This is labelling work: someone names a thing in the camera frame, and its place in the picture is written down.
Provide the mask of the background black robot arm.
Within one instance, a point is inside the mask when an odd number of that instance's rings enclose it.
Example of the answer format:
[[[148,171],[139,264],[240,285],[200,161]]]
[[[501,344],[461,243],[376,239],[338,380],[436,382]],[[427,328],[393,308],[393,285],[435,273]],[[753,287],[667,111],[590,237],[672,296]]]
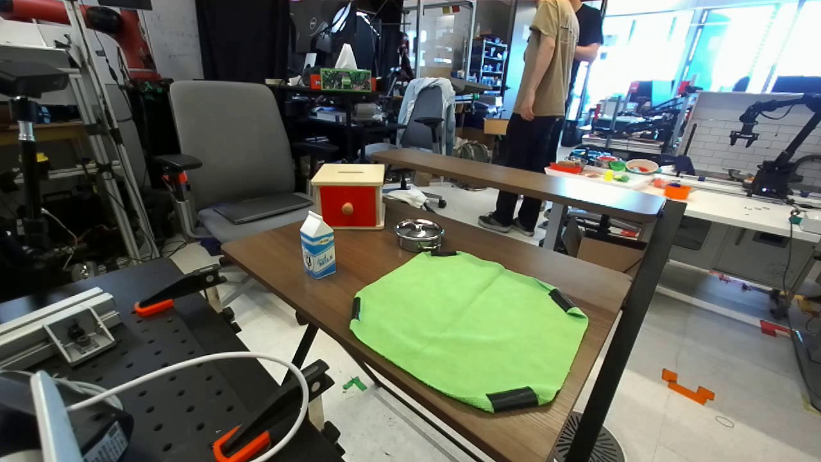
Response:
[[[792,134],[790,142],[772,145],[771,153],[758,165],[754,176],[745,184],[748,196],[787,199],[792,192],[818,190],[818,184],[810,180],[810,165],[817,161],[817,153],[798,157],[800,145],[821,126],[818,93],[764,98],[753,103],[739,115],[739,127],[728,134],[728,143],[742,142],[745,145],[753,145],[760,139],[758,124],[763,119],[781,120],[781,111],[790,113],[795,106],[808,111],[808,120]]]

